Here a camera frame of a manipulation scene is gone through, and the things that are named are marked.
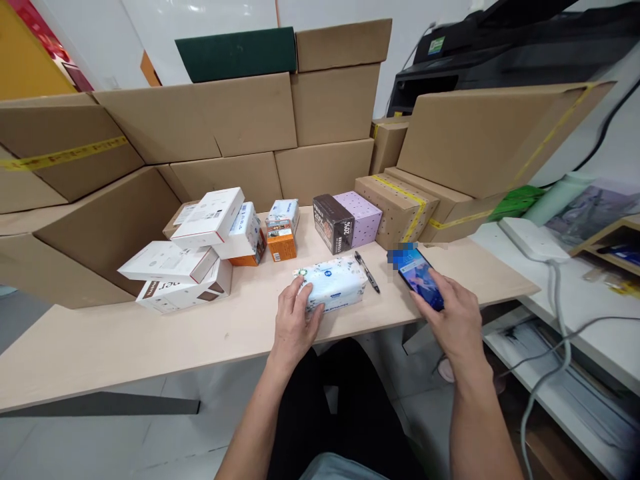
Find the black pants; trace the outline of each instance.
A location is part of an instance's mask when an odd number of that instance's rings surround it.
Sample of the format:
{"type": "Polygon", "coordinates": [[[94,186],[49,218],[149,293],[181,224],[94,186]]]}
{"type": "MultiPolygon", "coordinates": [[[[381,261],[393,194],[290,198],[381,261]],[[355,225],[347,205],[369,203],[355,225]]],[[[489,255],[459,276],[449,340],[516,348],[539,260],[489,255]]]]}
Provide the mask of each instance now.
{"type": "Polygon", "coordinates": [[[366,352],[352,338],[293,372],[284,392],[267,480],[298,480],[318,454],[334,452],[390,480],[425,480],[402,425],[366,352]],[[325,385],[338,387],[329,412],[325,385]]]}

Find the white product box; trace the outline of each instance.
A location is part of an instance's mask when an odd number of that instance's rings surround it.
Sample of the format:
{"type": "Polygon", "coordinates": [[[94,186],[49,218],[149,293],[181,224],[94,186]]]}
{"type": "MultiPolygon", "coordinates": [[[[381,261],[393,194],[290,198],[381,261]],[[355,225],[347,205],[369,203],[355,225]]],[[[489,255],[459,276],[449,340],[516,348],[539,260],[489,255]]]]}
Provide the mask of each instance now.
{"type": "Polygon", "coordinates": [[[200,283],[216,260],[211,247],[182,249],[170,241],[152,241],[118,272],[130,280],[200,283]]]}
{"type": "Polygon", "coordinates": [[[184,249],[226,243],[244,200],[238,187],[209,192],[171,236],[171,241],[184,249]]]}
{"type": "Polygon", "coordinates": [[[148,281],[135,301],[168,313],[226,297],[231,292],[232,268],[228,260],[218,259],[200,284],[148,281]]]}
{"type": "Polygon", "coordinates": [[[213,247],[222,259],[254,255],[260,237],[260,219],[252,202],[244,202],[235,218],[226,242],[213,247]]]}
{"type": "Polygon", "coordinates": [[[293,234],[298,228],[298,218],[300,217],[300,210],[298,209],[298,199],[290,200],[276,200],[273,202],[271,210],[267,215],[265,223],[267,224],[267,231],[271,222],[278,222],[280,220],[289,220],[291,227],[293,228],[293,234]]]}
{"type": "Polygon", "coordinates": [[[362,300],[368,282],[367,276],[352,255],[294,270],[293,276],[298,275],[305,278],[303,287],[307,282],[313,284],[307,301],[308,313],[320,303],[325,304],[325,312],[358,303],[362,300]]]}

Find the pen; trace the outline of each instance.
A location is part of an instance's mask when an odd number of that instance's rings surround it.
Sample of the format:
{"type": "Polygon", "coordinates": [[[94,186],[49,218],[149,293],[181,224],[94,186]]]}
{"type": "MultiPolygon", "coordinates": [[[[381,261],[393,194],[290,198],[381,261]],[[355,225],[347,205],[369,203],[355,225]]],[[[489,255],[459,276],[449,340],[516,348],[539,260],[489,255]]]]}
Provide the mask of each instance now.
{"type": "Polygon", "coordinates": [[[373,289],[376,290],[376,292],[380,293],[380,287],[378,287],[378,284],[375,282],[375,280],[373,278],[373,275],[371,274],[371,272],[367,268],[367,264],[365,263],[364,259],[358,253],[358,250],[355,251],[355,259],[365,269],[365,273],[367,274],[367,278],[369,279],[369,282],[370,282],[371,286],[373,287],[373,289]]]}

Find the power strip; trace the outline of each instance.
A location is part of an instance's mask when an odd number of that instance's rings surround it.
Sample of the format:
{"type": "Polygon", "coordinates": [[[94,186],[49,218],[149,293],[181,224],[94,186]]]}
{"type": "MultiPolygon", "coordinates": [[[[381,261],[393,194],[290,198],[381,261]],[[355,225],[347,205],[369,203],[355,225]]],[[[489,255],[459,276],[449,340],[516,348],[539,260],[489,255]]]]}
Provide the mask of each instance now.
{"type": "Polygon", "coordinates": [[[530,260],[542,262],[555,260],[562,263],[570,258],[552,236],[537,227],[531,220],[506,217],[500,220],[498,225],[530,260]]]}

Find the smartphone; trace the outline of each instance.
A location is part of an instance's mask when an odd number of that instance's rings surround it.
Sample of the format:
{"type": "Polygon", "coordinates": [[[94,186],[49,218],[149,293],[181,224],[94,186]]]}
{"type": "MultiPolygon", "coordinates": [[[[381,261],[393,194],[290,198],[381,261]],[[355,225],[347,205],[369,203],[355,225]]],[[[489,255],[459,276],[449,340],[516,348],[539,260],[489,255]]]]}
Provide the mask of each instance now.
{"type": "Polygon", "coordinates": [[[409,288],[424,298],[434,310],[440,311],[445,307],[440,290],[429,274],[431,264],[422,253],[417,249],[389,250],[387,260],[393,263],[394,268],[397,267],[409,288]]]}

